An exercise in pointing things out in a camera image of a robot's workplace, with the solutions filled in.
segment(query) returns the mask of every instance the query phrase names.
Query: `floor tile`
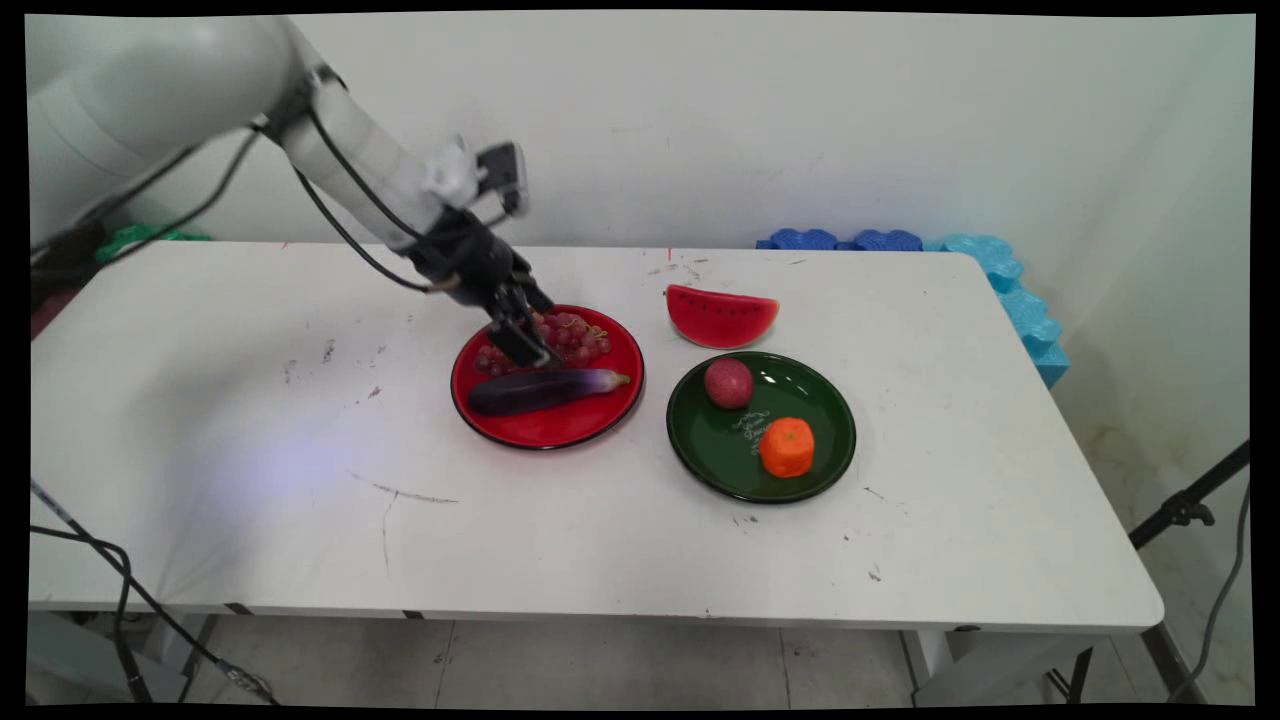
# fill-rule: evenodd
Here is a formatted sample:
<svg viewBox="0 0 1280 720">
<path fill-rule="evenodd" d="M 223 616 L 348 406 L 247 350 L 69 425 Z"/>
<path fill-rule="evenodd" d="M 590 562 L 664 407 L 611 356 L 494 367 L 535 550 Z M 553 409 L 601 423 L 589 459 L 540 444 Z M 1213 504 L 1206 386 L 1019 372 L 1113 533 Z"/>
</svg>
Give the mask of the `floor tile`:
<svg viewBox="0 0 1280 720">
<path fill-rule="evenodd" d="M 778 632 L 650 623 L 458 623 L 439 707 L 781 710 Z"/>
<path fill-rule="evenodd" d="M 1074 661 L 1061 665 L 1057 670 L 1069 684 L 1071 673 L 1075 670 Z M 1047 678 L 1041 675 L 1005 693 L 992 705 L 1061 705 L 1064 702 L 1062 694 Z M 1093 657 L 1089 660 L 1089 673 L 1085 676 L 1084 694 L 1080 697 L 1080 702 L 1142 702 L 1134 692 L 1125 666 L 1120 662 L 1120 656 L 1116 653 L 1116 648 L 1110 638 L 1093 648 Z"/>
<path fill-rule="evenodd" d="M 782 630 L 794 710 L 911 707 L 911 675 L 892 630 Z"/>
<path fill-rule="evenodd" d="M 433 707 L 448 621 L 220 616 L 210 650 L 262 678 L 284 705 Z M 257 703 L 207 661 L 187 702 Z"/>
<path fill-rule="evenodd" d="M 44 670 L 27 670 L 27 694 L 40 705 L 79 705 L 90 688 Z"/>
<path fill-rule="evenodd" d="M 1116 635 L 1111 638 L 1111 644 L 1120 659 L 1129 683 L 1133 685 L 1134 697 L 1138 702 L 1165 702 L 1169 700 L 1169 688 L 1165 687 L 1156 661 L 1147 651 L 1147 643 L 1142 635 Z"/>
</svg>

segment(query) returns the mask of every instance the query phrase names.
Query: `black border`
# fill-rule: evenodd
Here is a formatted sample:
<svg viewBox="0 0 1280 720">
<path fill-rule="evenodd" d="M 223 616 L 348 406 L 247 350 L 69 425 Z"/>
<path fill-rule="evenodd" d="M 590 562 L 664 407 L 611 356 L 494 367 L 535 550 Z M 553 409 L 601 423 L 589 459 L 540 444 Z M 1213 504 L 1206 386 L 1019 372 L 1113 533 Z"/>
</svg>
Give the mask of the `black border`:
<svg viewBox="0 0 1280 720">
<path fill-rule="evenodd" d="M 593 310 L 591 307 L 582 307 L 581 305 L 557 305 L 556 307 L 557 309 L 559 309 L 559 307 L 572 307 L 572 309 L 577 309 L 577 310 L 590 310 L 591 313 L 595 313 L 596 315 L 604 315 L 604 313 L 600 313 L 599 310 Z M 596 430 L 596 432 L 594 432 L 594 433 L 591 433 L 591 434 L 589 434 L 586 437 L 575 439 L 573 442 L 564 442 L 564 443 L 561 443 L 561 445 L 544 445 L 544 446 L 516 445 L 513 442 L 507 442 L 507 441 L 504 441 L 504 439 L 502 439 L 499 437 L 494 437 L 494 436 L 492 436 L 492 434 L 481 430 L 480 428 L 475 427 L 475 424 L 467 418 L 466 413 L 462 411 L 462 405 L 458 404 L 458 395 L 456 392 L 453 392 L 453 377 L 458 372 L 458 363 L 462 361 L 462 352 L 466 351 L 466 348 L 467 348 L 468 345 L 471 345 L 471 338 L 467 338 L 467 341 L 462 343 L 462 350 L 458 350 L 458 356 L 453 359 L 453 366 L 449 368 L 449 398 L 453 400 L 453 409 L 458 413 L 458 418 L 462 418 L 462 421 L 466 423 L 467 427 L 471 428 L 472 430 L 475 430 L 476 434 L 479 434 L 480 437 L 483 437 L 485 439 L 490 439 L 493 442 L 497 442 L 498 445 L 504 445 L 507 447 L 515 447 L 516 450 L 543 451 L 543 450 L 559 450 L 562 447 L 573 447 L 575 445 L 582 445 L 584 442 L 593 441 L 593 439 L 600 437 L 602 434 L 609 432 L 611 429 L 613 429 L 613 427 L 616 427 L 618 423 L 621 423 L 623 420 L 623 418 L 626 418 L 627 415 L 630 415 L 631 410 L 636 406 L 637 402 L 640 402 L 640 396 L 644 395 L 645 382 L 649 379 L 649 370 L 645 368 L 645 364 L 644 364 L 644 351 L 640 350 L 640 343 L 636 342 L 636 338 L 635 338 L 634 334 L 631 334 L 631 331 L 628 331 L 622 323 L 614 320 L 611 315 L 604 315 L 604 316 L 609 318 L 609 322 L 613 323 L 614 325 L 617 325 L 618 329 L 621 329 L 622 332 L 627 333 L 627 337 L 631 338 L 631 345 L 634 345 L 635 348 L 636 348 L 636 355 L 640 356 L 640 388 L 636 391 L 636 396 L 635 396 L 635 398 L 631 400 L 631 404 L 627 405 L 626 407 L 623 407 L 622 413 L 618 413 L 618 416 L 614 418 L 608 425 L 604 425 L 599 430 Z"/>
<path fill-rule="evenodd" d="M 831 387 L 832 392 L 836 393 L 836 397 L 840 398 L 840 404 L 845 407 L 845 415 L 849 416 L 849 424 L 850 424 L 850 427 L 854 428 L 854 448 L 852 448 L 852 451 L 849 452 L 849 459 L 845 461 L 845 466 L 841 468 L 840 471 L 836 474 L 836 479 L 831 480 L 826 486 L 819 486 L 818 489 L 810 492 L 809 495 L 792 496 L 792 497 L 787 497 L 787 498 L 782 498 L 782 500 L 758 500 L 758 498 L 753 498 L 753 497 L 742 497 L 740 495 L 735 495 L 735 493 L 732 493 L 732 492 L 730 492 L 730 491 L 727 491 L 727 489 L 717 486 L 716 483 L 710 482 L 709 479 L 704 478 L 701 475 L 701 473 L 699 473 L 698 470 L 694 470 L 689 465 L 689 461 L 685 460 L 685 455 L 680 451 L 680 446 L 676 445 L 676 438 L 673 437 L 673 433 L 671 430 L 672 402 L 676 400 L 676 393 L 680 392 L 680 388 L 682 388 L 685 386 L 685 383 L 689 382 L 689 378 L 694 373 L 696 373 L 700 368 L 703 368 L 705 365 L 710 365 L 712 363 L 719 360 L 721 357 L 733 357 L 736 355 L 767 355 L 767 356 L 771 356 L 771 357 L 780 357 L 780 359 L 786 360 L 788 363 L 795 363 L 796 365 L 800 365 L 805 370 L 809 370 L 810 373 L 813 373 L 813 374 L 818 375 L 819 378 L 822 378 L 822 380 Z M 828 489 L 833 488 L 836 486 L 836 483 L 838 483 L 849 473 L 849 466 L 854 464 L 854 455 L 858 454 L 858 423 L 854 420 L 854 413 L 852 413 L 852 410 L 849 409 L 849 401 L 845 400 L 845 395 L 842 392 L 840 392 L 840 388 L 836 387 L 836 383 L 833 383 L 829 379 L 827 379 L 827 375 L 823 375 L 818 370 L 814 370 L 813 368 L 810 368 L 809 365 L 805 365 L 804 363 L 796 360 L 795 357 L 787 357 L 786 355 L 778 355 L 777 352 L 764 352 L 764 351 L 760 351 L 760 350 L 739 350 L 736 352 L 726 352 L 723 355 L 717 355 L 714 357 L 708 357 L 707 360 L 703 360 L 701 363 L 699 363 L 699 364 L 694 365 L 692 368 L 690 368 L 687 373 L 685 373 L 678 380 L 676 380 L 676 386 L 673 388 L 671 388 L 671 395 L 667 396 L 667 441 L 671 442 L 671 450 L 676 454 L 676 457 L 680 459 L 680 464 L 684 465 L 685 469 L 689 470 L 689 473 L 691 475 L 694 475 L 695 478 L 698 478 L 699 480 L 701 480 L 703 484 L 705 484 L 707 487 L 714 489 L 716 492 L 727 495 L 727 496 L 730 496 L 730 497 L 732 497 L 735 500 L 741 500 L 742 502 L 754 502 L 756 505 L 790 505 L 792 502 L 800 502 L 803 500 L 809 500 L 810 497 L 818 497 L 819 495 L 822 495 L 822 493 L 827 492 Z"/>
</svg>

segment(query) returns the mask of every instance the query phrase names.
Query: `green plate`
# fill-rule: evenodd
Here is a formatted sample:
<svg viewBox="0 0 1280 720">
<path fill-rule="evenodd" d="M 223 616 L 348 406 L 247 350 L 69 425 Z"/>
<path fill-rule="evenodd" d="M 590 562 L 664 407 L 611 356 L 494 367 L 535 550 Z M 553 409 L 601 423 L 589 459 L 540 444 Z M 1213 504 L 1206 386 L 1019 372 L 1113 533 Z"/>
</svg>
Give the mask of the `green plate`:
<svg viewBox="0 0 1280 720">
<path fill-rule="evenodd" d="M 703 375 L 721 357 L 741 360 L 755 375 L 748 407 L 721 410 L 707 397 Z M 776 478 L 756 455 L 764 428 L 777 418 L 800 418 L 813 428 L 813 468 L 804 475 Z M 820 493 L 849 469 L 858 442 L 840 391 L 812 368 L 768 352 L 728 352 L 685 373 L 667 402 L 667 436 L 698 479 L 748 502 L 796 502 Z"/>
</svg>

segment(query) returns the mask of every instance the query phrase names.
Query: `white wall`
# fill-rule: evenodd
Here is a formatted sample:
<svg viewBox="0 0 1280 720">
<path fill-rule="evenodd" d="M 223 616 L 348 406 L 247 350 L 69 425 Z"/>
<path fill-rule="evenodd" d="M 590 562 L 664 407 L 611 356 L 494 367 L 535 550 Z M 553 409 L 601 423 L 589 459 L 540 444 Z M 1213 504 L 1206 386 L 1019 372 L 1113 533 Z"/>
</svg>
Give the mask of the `white wall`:
<svg viewBox="0 0 1280 720">
<path fill-rule="evenodd" d="M 750 247 L 787 225 L 1010 240 L 1066 328 L 1075 366 L 1055 397 L 1130 525 L 1248 434 L 1253 17 L 296 20 L 411 151 L 457 131 L 521 142 L 534 205 L 503 225 L 515 243 Z M 79 23 L 55 50 L 28 18 L 28 87 L 124 37 L 119 20 Z M 237 142 L 214 142 L 132 217 L 198 202 Z M 196 227 L 337 241 L 269 145 Z M 1217 527 L 1144 552 L 1192 660 L 1239 492 L 1211 501 Z M 1212 700 L 1252 702 L 1248 597 L 1245 574 L 1202 680 Z"/>
<path fill-rule="evenodd" d="M 522 143 L 534 205 L 503 228 L 512 242 L 749 247 L 786 225 L 978 231 L 1016 242 L 1033 283 L 1091 236 L 1231 26 L 777 12 L 296 20 L 411 151 L 456 131 L 477 146 Z M 234 143 L 215 143 L 137 217 L 198 201 Z M 268 145 L 197 227 L 337 241 Z"/>
<path fill-rule="evenodd" d="M 1249 437 L 1253 22 L 1222 40 L 1188 77 L 1144 170 L 1059 274 L 1082 316 L 1053 396 L 1129 529 Z M 1142 553 L 1189 664 L 1234 559 L 1248 477 L 1208 498 L 1215 527 L 1171 528 Z M 1254 702 L 1248 562 L 1199 687 L 1211 702 Z"/>
</svg>

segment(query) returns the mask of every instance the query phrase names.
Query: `watermelon slice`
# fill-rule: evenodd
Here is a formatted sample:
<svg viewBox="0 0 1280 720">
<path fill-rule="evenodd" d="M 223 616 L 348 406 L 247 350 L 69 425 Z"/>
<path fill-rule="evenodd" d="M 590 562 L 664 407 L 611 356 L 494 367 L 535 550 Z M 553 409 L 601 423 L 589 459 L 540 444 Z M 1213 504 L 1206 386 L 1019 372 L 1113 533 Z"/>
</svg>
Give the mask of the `watermelon slice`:
<svg viewBox="0 0 1280 720">
<path fill-rule="evenodd" d="M 778 316 L 778 301 L 669 284 L 667 313 L 692 342 L 731 350 L 755 342 L 769 329 Z"/>
</svg>

